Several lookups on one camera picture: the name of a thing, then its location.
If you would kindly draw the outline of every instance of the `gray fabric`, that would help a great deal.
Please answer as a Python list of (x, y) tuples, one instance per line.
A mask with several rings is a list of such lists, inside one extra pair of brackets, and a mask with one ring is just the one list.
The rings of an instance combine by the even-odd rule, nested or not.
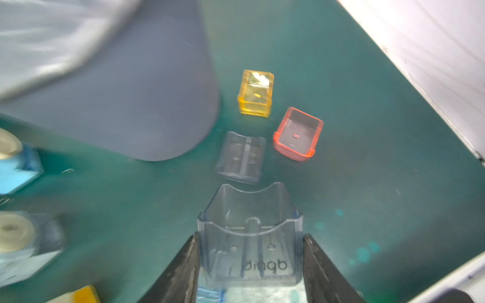
[(0, 0), (0, 100), (92, 56), (141, 0)]
[(78, 71), (0, 112), (128, 156), (159, 161), (210, 131), (218, 91), (195, 0), (146, 0)]

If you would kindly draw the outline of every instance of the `transparent plastic cup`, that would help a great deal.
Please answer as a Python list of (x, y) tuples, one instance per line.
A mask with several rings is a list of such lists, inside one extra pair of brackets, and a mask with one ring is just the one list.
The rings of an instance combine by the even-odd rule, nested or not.
[(301, 280), (303, 216), (283, 183), (254, 192), (222, 185), (197, 228), (206, 285), (290, 286)]
[(248, 184), (256, 184), (261, 179), (264, 148), (263, 137), (246, 137), (228, 131), (219, 161), (215, 167), (222, 177)]

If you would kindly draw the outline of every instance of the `clear plastic container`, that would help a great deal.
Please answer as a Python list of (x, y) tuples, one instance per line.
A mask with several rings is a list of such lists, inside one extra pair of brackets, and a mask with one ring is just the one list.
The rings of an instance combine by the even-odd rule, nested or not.
[(313, 157), (323, 121), (290, 107), (273, 136), (273, 146), (286, 157), (305, 161)]
[(226, 133), (215, 170), (222, 177), (248, 184), (261, 179), (266, 139), (246, 137), (233, 131)]
[(222, 185), (197, 228), (204, 284), (289, 286), (301, 280), (303, 216), (283, 183), (254, 192)]
[(269, 117), (274, 80), (275, 76), (272, 73), (245, 70), (238, 95), (241, 113)]

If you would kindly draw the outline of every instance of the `blue box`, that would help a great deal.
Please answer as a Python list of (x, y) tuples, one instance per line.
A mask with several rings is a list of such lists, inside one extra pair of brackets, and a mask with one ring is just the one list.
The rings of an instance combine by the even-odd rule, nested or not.
[(0, 195), (19, 190), (44, 172), (36, 149), (28, 144), (22, 147), (20, 154), (0, 160)]
[(225, 289), (197, 288), (196, 303), (225, 303)]

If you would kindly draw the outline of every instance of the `orange translucent container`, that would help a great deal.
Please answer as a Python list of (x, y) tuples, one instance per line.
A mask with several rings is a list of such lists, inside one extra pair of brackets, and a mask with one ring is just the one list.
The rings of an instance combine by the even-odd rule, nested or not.
[(268, 72), (245, 70), (239, 90), (239, 110), (242, 114), (269, 117), (275, 76)]
[(322, 127), (322, 120), (290, 107), (273, 136), (273, 146), (290, 159), (306, 161), (315, 154)]

